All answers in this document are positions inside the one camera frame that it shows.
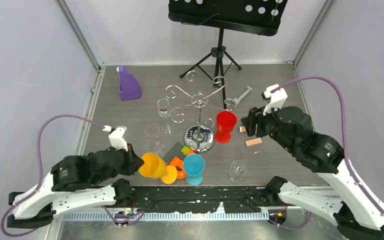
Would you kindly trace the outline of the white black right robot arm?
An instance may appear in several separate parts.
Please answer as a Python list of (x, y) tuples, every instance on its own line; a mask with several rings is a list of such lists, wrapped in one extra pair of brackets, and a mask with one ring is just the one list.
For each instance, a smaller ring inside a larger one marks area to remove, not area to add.
[(296, 106), (271, 113), (253, 107), (241, 123), (248, 136), (270, 137), (340, 196), (338, 200), (324, 197), (274, 176), (263, 190), (268, 203), (299, 206), (329, 221), (349, 240), (384, 240), (384, 204), (368, 199), (369, 191), (361, 189), (363, 183), (354, 180), (356, 171), (346, 164), (343, 147), (315, 132), (310, 115)]

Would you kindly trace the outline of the chrome wine glass rack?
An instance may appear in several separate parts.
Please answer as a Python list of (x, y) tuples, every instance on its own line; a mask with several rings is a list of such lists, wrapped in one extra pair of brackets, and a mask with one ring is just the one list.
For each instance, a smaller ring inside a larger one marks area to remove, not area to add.
[(220, 88), (214, 90), (212, 93), (209, 93), (207, 95), (202, 93), (201, 87), (198, 87), (198, 90), (194, 94), (187, 93), (185, 90), (183, 90), (177, 85), (169, 85), (164, 90), (165, 96), (170, 100), (176, 98), (176, 93), (174, 92), (174, 89), (179, 90), (181, 93), (185, 94), (187, 97), (190, 98), (190, 103), (185, 105), (184, 107), (186, 108), (189, 106), (193, 106), (197, 109), (196, 124), (189, 127), (184, 135), (185, 145), (192, 151), (194, 151), (196, 154), (203, 154), (209, 151), (215, 143), (215, 133), (212, 130), (213, 127), (201, 124), (202, 109), (206, 106), (210, 106), (221, 111), (231, 112), (238, 105), (236, 101), (232, 98), (227, 98), (223, 101), (223, 103), (226, 104), (226, 109), (214, 106), (209, 103), (209, 98), (211, 96), (223, 91), (225, 88), (226, 85), (223, 83)]

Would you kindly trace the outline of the yellow plastic wine glass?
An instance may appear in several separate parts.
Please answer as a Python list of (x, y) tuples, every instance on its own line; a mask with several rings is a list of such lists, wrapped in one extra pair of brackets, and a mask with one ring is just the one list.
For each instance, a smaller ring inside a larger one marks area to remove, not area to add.
[(172, 165), (167, 165), (162, 158), (155, 153), (145, 153), (141, 159), (143, 165), (139, 168), (139, 173), (150, 179), (161, 179), (164, 184), (172, 184), (178, 178), (178, 171)]

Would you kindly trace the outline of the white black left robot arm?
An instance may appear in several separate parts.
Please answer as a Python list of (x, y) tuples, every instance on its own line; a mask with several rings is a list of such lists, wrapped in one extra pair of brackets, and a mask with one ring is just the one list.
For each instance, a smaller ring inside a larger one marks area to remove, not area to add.
[(8, 202), (13, 209), (6, 218), (6, 226), (37, 229), (77, 210), (128, 207), (134, 199), (128, 180), (121, 178), (106, 186), (102, 183), (118, 175), (134, 175), (143, 164), (131, 144), (127, 149), (109, 147), (88, 155), (66, 156), (51, 168), (40, 187), (9, 194)]

